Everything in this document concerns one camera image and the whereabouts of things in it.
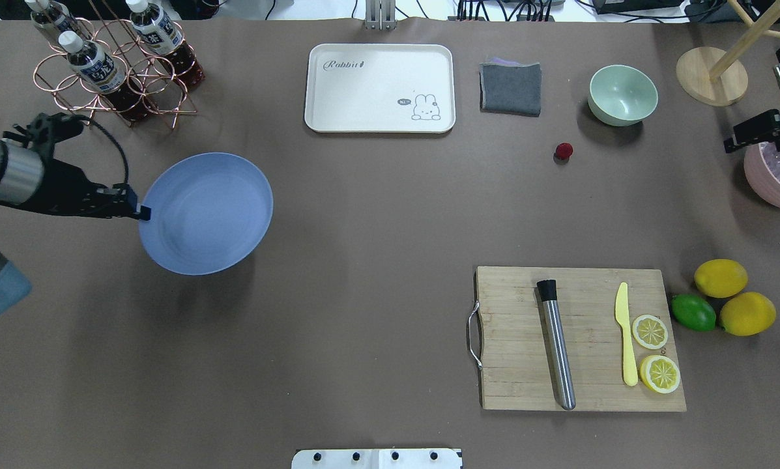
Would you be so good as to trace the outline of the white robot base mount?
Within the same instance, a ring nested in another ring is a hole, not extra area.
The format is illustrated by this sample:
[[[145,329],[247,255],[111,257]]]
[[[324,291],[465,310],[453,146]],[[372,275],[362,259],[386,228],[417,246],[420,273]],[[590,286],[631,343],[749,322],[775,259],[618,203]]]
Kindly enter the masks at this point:
[[[463,468],[462,452],[452,448],[300,450],[291,468]]]

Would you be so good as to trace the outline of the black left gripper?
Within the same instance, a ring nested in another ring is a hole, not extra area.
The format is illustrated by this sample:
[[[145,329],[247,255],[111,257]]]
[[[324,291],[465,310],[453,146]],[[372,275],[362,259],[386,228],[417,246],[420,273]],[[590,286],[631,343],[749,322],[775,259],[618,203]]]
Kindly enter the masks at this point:
[[[112,187],[94,183],[85,176],[82,169],[54,158],[54,146],[80,135],[87,124],[100,130],[119,151],[124,172],[122,183]],[[4,131],[3,137],[17,143],[20,148],[33,152],[43,168],[41,185],[29,200],[18,205],[20,210],[49,216],[151,220],[151,208],[137,205],[137,195],[128,183],[130,166],[123,148],[115,137],[94,119],[86,115],[41,113],[27,126],[15,125],[14,131]]]

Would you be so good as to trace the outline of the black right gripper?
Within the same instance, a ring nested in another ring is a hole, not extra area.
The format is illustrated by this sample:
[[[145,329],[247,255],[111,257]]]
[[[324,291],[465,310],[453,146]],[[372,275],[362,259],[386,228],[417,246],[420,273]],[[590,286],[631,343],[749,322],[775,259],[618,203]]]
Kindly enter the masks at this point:
[[[780,111],[771,109],[747,119],[732,128],[731,137],[723,142],[727,154],[748,145],[766,142],[774,143],[780,151]]]

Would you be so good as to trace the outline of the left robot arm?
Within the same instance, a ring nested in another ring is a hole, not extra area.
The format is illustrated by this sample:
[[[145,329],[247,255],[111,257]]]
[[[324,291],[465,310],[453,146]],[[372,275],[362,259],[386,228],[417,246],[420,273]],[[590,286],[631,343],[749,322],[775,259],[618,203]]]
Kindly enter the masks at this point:
[[[73,164],[54,158],[57,143],[96,121],[85,115],[37,115],[0,137],[0,206],[47,216],[132,218],[148,221],[151,209],[137,201],[127,180],[106,186]],[[0,315],[31,291],[31,283],[0,252]]]

